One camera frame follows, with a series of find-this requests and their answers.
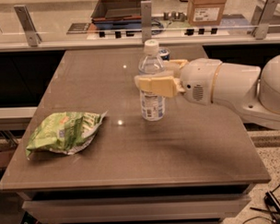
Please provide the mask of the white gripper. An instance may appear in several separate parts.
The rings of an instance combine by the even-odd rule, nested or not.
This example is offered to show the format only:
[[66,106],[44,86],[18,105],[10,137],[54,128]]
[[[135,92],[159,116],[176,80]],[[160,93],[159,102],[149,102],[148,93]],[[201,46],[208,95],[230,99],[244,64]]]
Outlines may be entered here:
[[189,63],[185,59],[171,59],[164,65],[175,77],[137,76],[134,77],[136,87],[165,98],[183,93],[182,96],[190,103],[212,103],[214,81],[222,65],[220,60],[198,58]]

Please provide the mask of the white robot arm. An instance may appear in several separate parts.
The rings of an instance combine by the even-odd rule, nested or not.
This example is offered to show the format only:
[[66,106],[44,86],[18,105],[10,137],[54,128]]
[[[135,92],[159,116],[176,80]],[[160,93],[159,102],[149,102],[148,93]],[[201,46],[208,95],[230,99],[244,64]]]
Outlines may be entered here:
[[263,68],[194,59],[178,72],[134,78],[137,88],[162,97],[181,94],[188,102],[223,105],[245,123],[280,130],[280,55]]

